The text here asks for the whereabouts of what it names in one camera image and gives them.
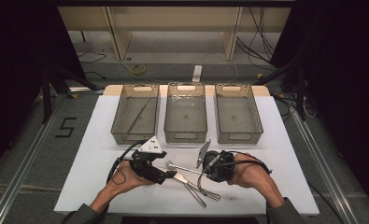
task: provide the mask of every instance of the person's right hand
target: person's right hand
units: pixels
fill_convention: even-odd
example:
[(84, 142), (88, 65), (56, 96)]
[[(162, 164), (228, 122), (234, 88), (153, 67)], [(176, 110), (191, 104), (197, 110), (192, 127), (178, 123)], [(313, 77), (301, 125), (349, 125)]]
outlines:
[[(254, 161), (254, 159), (238, 153), (234, 156), (234, 161)], [(247, 189), (255, 188), (265, 198), (270, 207), (278, 207), (284, 203), (284, 199), (274, 179), (258, 164), (236, 164), (234, 176), (227, 183)]]

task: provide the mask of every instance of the fork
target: fork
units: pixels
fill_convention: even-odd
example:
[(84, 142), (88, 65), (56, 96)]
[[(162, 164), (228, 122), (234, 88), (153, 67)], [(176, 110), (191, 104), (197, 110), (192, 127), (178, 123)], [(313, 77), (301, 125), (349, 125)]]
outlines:
[[(172, 171), (176, 171), (176, 168), (171, 166), (171, 165), (173, 165), (173, 163), (170, 160), (167, 161), (165, 164), (167, 166), (167, 169), (172, 170)], [(192, 189), (196, 189), (199, 192), (201, 191), (201, 190), (199, 190), (198, 186), (193, 184), (191, 181), (189, 181), (187, 179), (186, 179), (186, 181), (187, 181), (187, 184), (189, 185), (189, 187), (191, 187)], [(214, 199), (216, 201), (218, 201), (220, 199), (220, 195), (217, 194), (217, 193), (214, 193), (214, 192), (211, 192), (211, 191), (208, 191), (208, 190), (205, 190), (205, 189), (203, 189), (203, 192), (206, 193), (206, 196), (211, 198), (211, 199)]]

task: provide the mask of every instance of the floor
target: floor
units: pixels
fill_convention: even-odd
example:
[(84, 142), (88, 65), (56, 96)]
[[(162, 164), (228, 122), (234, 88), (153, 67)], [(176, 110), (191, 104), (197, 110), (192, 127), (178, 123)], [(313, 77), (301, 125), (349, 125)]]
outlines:
[[(88, 80), (100, 87), (108, 84), (121, 84), (128, 80), (144, 81), (131, 77), (122, 62), (145, 64), (147, 76), (154, 81), (168, 78), (191, 80), (193, 67), (196, 64), (204, 67), (201, 79), (203, 78), (205, 82), (212, 82), (213, 79), (223, 80), (226, 77), (252, 82), (257, 80), (257, 75), (267, 76), (271, 73), (270, 70), (260, 67), (273, 69), (264, 61), (256, 59), (250, 61), (248, 55), (239, 48), (235, 49), (232, 61), (225, 61), (221, 58), (223, 46), (220, 35), (216, 33), (135, 33), (122, 62), (116, 60), (107, 33), (85, 32), (86, 42), (83, 42), (80, 32), (69, 32), (69, 34), (78, 55), (91, 51), (80, 56), (79, 59), (83, 62)], [(252, 36), (253, 34), (239, 35), (247, 44)], [(268, 34), (268, 40), (272, 46), (276, 44), (278, 38), (279, 34)], [(262, 56), (267, 57), (260, 38), (255, 40), (253, 48)], [(71, 87), (80, 86), (72, 81), (67, 82)], [(269, 91), (280, 93), (280, 82), (281, 77), (268, 83)], [(60, 107), (54, 121), (47, 129), (47, 134), (43, 136), (43, 144), (38, 146), (34, 160), (29, 164), (28, 171), (23, 174), (24, 179), (18, 189), (18, 194), (15, 194), (12, 203), (8, 205), (7, 214), (3, 215), (4, 223), (60, 223), (62, 221), (64, 215), (54, 213), (53, 207), (76, 156), (97, 97), (97, 93), (72, 94), (70, 97), (52, 94), (52, 102)], [(312, 106), (311, 100), (308, 100), (306, 105)], [(305, 178), (337, 209), (334, 194), (329, 184), (326, 184), (325, 177), (320, 174), (315, 155), (309, 149), (309, 144), (299, 129), (295, 112), (291, 113), (280, 101), (277, 101), (277, 106), (280, 113), (284, 115), (282, 119)], [(308, 111), (309, 116), (306, 117), (305, 125), (309, 127), (317, 148), (327, 163), (328, 170), (334, 175), (337, 186), (348, 200), (354, 216), (354, 221), (350, 223), (368, 224), (369, 199), (367, 195), (350, 172), (345, 159), (340, 156), (334, 140), (323, 123), (322, 116), (317, 115), (311, 118), (315, 111), (312, 108)], [(34, 140), (39, 138), (38, 131), (43, 129), (42, 116), (42, 97), (39, 97), (35, 99), (31, 113), (21, 127), (21, 134), (12, 140), (12, 148), (0, 160), (0, 199), (6, 193), (6, 188), (12, 178), (17, 175), (21, 162), (27, 158), (27, 153), (31, 148), (35, 148)], [(67, 119), (65, 126), (75, 127), (69, 138), (57, 137), (57, 135), (67, 134), (67, 130), (60, 129), (64, 119)], [(320, 195), (313, 189), (312, 192), (320, 214), (316, 217), (305, 217), (305, 223), (340, 223), (333, 210)], [(260, 223), (266, 223), (265, 218), (258, 217), (258, 219)], [(120, 221), (120, 217), (107, 216), (105, 223), (120, 223)]]

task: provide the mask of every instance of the utensil handle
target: utensil handle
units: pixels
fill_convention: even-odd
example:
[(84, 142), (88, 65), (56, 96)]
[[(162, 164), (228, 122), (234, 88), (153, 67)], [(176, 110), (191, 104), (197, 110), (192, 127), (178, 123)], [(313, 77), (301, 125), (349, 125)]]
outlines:
[(196, 201), (198, 201), (199, 204), (201, 204), (203, 207), (206, 207), (206, 203), (199, 197), (199, 195), (195, 193), (195, 191), (193, 191), (192, 188), (190, 188), (190, 186), (188, 186), (187, 184), (184, 184), (184, 186), (188, 189), (188, 191), (192, 194)]
[[(198, 190), (198, 191), (201, 191), (201, 190), (199, 190), (199, 188), (198, 188), (198, 186), (196, 186), (196, 185), (194, 185), (192, 182), (188, 182), (188, 185), (191, 187), (191, 188), (193, 188), (193, 189), (196, 189), (196, 190)], [(207, 197), (209, 197), (209, 198), (211, 198), (211, 199), (214, 199), (214, 200), (216, 200), (216, 201), (218, 201), (220, 198), (221, 198), (221, 196), (219, 195), (219, 194), (217, 194), (217, 193), (213, 193), (213, 192), (210, 192), (210, 191), (208, 191), (208, 190), (205, 190), (204, 189), (204, 192), (207, 194)]]

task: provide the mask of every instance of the silver utensil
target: silver utensil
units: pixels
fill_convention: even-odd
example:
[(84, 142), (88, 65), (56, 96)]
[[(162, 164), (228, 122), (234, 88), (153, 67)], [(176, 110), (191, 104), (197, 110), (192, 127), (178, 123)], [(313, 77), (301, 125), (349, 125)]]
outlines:
[[(165, 164), (166, 164), (166, 166), (167, 166), (167, 168), (168, 168), (169, 170), (176, 170), (176, 169), (175, 169), (175, 168), (176, 168), (176, 165), (175, 165), (175, 164), (173, 164), (171, 161), (167, 161)], [(193, 172), (193, 173), (196, 173), (196, 174), (201, 174), (201, 173), (199, 173), (199, 172), (197, 172), (197, 171), (193, 171), (193, 170), (190, 170), (190, 169), (187, 169), (187, 168), (185, 168), (185, 169), (186, 169), (187, 171), (190, 171), (190, 172)], [(178, 173), (178, 174), (182, 176), (183, 181), (186, 181), (186, 183), (187, 183), (191, 188), (196, 189), (196, 190), (198, 190), (198, 191), (201, 191), (201, 190), (199, 190), (199, 188), (198, 188), (198, 186), (197, 186), (197, 185), (193, 184), (191, 181), (188, 181), (188, 180), (184, 177), (184, 175), (182, 175), (182, 174), (180, 174), (180, 173)], [(203, 189), (203, 192), (204, 192), (204, 193), (206, 193), (206, 194), (207, 194), (207, 197), (209, 197), (209, 198), (211, 198), (211, 199), (214, 199), (214, 200), (216, 200), (216, 201), (218, 201), (218, 200), (220, 199), (220, 195), (219, 195), (219, 194), (217, 194), (217, 193), (214, 193), (214, 192), (211, 192), (211, 191), (208, 191), (208, 190), (205, 190), (205, 189)]]
[[(162, 167), (158, 167), (158, 169), (166, 172), (169, 171), (168, 169), (164, 169)], [(180, 181), (181, 183), (184, 184), (184, 186), (187, 188), (187, 190), (191, 193), (191, 195), (196, 199), (196, 201), (201, 204), (203, 207), (206, 207), (206, 203), (204, 202), (204, 200), (201, 199), (201, 197), (199, 197), (199, 195), (197, 195), (195, 193), (195, 191), (193, 191), (192, 187), (188, 184), (188, 180), (186, 180), (184, 178), (184, 175), (181, 175), (179, 173), (177, 173), (173, 178), (175, 178), (176, 180)]]

